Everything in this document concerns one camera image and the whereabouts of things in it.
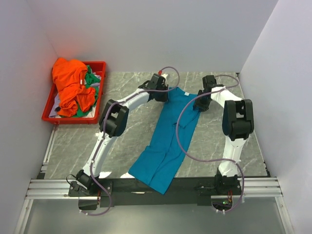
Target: blue garment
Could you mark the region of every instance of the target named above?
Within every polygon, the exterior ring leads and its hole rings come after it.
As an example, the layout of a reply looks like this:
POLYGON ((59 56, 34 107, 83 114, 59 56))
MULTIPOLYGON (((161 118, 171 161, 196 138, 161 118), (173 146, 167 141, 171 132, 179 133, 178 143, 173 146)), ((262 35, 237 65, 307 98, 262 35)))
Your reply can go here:
MULTIPOLYGON (((150 145, 129 170, 129 174, 161 194, 165 194, 184 160, 185 154, 176 140, 176 122, 182 109, 196 95, 185 95, 183 90, 176 88, 168 93, 168 97, 169 102, 164 104, 160 113, 150 145)), ((193 104, 190 104, 180 120, 179 139, 186 151, 198 118, 199 111, 194 111, 193 104)))

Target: gray marble surface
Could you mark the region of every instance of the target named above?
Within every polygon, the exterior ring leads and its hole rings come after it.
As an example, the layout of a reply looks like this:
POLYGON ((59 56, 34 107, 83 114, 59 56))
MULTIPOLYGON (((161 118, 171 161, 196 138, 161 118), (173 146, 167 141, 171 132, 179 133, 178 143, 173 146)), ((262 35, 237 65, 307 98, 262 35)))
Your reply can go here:
MULTIPOLYGON (((108 73, 105 80, 104 95, 101 100, 101 112, 108 99, 120 99, 132 93, 153 73, 108 73)), ((168 83, 174 86, 177 75, 169 72, 168 83)), ((202 77, 220 73, 187 72, 181 73, 179 87, 186 92, 197 94, 202 89, 202 77)), ((231 78, 217 78, 217 83, 235 84, 231 78)), ((240 87, 231 89, 238 97, 243 97, 240 87)), ((120 177, 140 156, 150 143, 163 103, 150 101, 132 111, 128 118, 127 129, 121 135, 107 156, 103 172, 112 172, 110 177, 120 177)), ((225 137, 222 133, 223 108, 216 102, 209 110, 200 114, 188 152, 198 158, 222 158, 225 137)), ((97 140, 98 124, 60 125, 51 151, 45 179, 64 179, 68 174, 76 174, 88 160, 97 140)), ((266 176, 265 164, 255 134, 251 134, 244 145, 241 155, 241 167, 246 176, 266 176)), ((176 176, 214 176, 218 163, 202 163, 185 157, 176 176)))

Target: green cloth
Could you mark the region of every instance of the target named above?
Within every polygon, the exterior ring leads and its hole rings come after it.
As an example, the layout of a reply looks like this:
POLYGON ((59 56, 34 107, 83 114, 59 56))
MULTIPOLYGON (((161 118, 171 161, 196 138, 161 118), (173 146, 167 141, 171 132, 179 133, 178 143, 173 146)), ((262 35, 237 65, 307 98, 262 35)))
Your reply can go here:
MULTIPOLYGON (((95 100, 93 106, 96 106, 97 100, 98 100, 98 87, 93 87, 93 88, 95 88, 95 90, 96 90, 96 93, 94 94, 94 97, 95 97, 96 100, 95 100)), ((89 112, 92 111, 92 107, 93 107, 93 106, 91 106, 88 111, 82 112, 78 102, 77 102, 77 106, 78 106, 78 110, 77 110, 77 113, 74 116, 72 116, 73 118, 80 118, 80 117, 88 115, 89 112)))
POLYGON ((87 68, 88 71, 84 79, 86 80, 86 88, 89 88, 91 84, 100 83, 101 80, 92 73, 92 69, 89 65, 87 65, 87 68))

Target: red laundry basket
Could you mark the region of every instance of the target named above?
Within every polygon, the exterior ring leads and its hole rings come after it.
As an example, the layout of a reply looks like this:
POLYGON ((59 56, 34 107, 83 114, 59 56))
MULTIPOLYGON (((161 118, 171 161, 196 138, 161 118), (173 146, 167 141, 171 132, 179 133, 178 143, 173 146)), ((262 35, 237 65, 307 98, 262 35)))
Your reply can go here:
POLYGON ((98 116, 99 116, 99 107, 101 103, 101 96, 103 94, 102 89, 104 85, 105 80, 105 67, 106 63, 103 61, 98 62, 83 62, 86 65, 89 65, 92 69, 92 72, 95 72, 97 75, 101 76, 101 82, 98 90, 98 98, 97 98, 97 105, 96 105, 96 113, 93 118, 70 118, 70 117, 64 117, 64 118, 50 118, 50 112, 52 110, 52 107, 54 105, 54 98, 58 94, 58 90, 55 84, 52 85, 50 95, 48 98, 47 103, 45 104, 45 108, 42 114, 42 120, 48 121, 52 124, 94 124, 98 122, 98 116))

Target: white wall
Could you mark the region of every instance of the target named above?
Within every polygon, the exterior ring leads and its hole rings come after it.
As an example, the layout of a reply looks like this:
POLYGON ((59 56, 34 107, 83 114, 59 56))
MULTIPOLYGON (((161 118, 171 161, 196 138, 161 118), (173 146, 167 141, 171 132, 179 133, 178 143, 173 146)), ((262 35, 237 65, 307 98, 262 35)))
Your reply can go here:
POLYGON ((312 1, 279 0, 240 74, 297 234, 312 220, 312 1))
POLYGON ((59 56, 239 72, 277 0, 27 0, 59 56))
POLYGON ((57 56, 24 0, 0 6, 0 233, 13 233, 52 126, 41 121, 57 56))

